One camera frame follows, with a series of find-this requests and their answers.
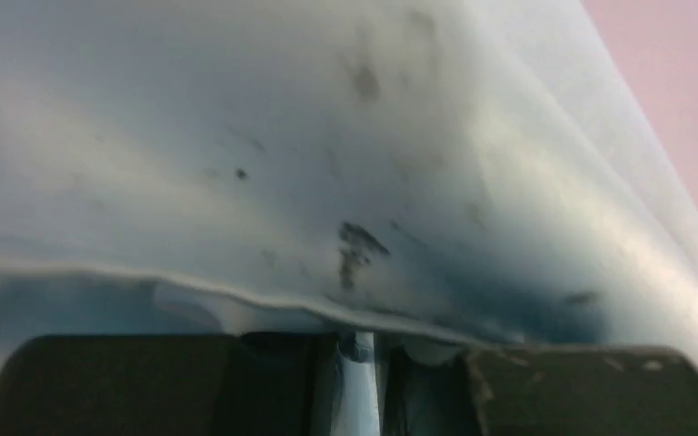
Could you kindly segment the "light blue pillowcase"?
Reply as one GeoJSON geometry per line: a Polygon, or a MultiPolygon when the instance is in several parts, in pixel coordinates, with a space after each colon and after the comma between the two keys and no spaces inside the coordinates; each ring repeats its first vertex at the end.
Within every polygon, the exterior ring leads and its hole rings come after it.
{"type": "Polygon", "coordinates": [[[679,352],[698,210],[579,1],[0,1],[0,366],[46,333],[679,352]]]}

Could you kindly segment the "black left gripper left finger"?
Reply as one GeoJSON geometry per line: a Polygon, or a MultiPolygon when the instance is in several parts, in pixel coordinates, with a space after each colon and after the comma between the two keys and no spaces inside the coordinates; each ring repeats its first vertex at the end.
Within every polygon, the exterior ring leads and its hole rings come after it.
{"type": "Polygon", "coordinates": [[[46,335],[0,369],[0,435],[307,435],[332,334],[46,335]]]}

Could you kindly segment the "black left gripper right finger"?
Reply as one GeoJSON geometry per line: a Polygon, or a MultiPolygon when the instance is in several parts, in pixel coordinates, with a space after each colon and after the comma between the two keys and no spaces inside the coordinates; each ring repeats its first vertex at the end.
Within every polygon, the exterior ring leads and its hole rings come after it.
{"type": "Polygon", "coordinates": [[[403,337],[386,435],[698,435],[698,368],[663,346],[403,337]]]}

